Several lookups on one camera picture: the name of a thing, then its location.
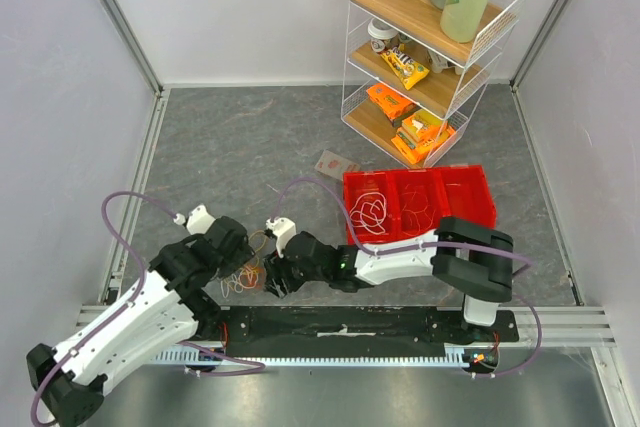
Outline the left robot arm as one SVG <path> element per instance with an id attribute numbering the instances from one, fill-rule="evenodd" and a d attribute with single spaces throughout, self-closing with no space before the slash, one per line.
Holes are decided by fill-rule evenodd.
<path id="1" fill-rule="evenodd" d="M 221 308 L 205 292 L 254 255 L 247 230 L 227 216 L 188 226 L 188 236 L 163 247 L 129 293 L 55 346 L 27 356 L 36 397 L 31 421 L 47 409 L 52 426 L 79 426 L 126 376 L 166 348 L 221 333 Z"/>

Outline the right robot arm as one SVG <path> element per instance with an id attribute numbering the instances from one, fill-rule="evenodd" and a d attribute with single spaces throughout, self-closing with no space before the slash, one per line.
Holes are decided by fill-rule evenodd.
<path id="1" fill-rule="evenodd" d="M 444 217 L 431 231 L 382 244 L 320 242 L 288 218 L 266 222 L 275 251 L 264 259 L 265 288 L 282 298 L 309 282 L 346 293 L 418 277 L 433 277 L 463 294 L 458 328 L 467 339 L 483 339 L 498 306 L 513 298 L 513 239 L 457 217 Z"/>

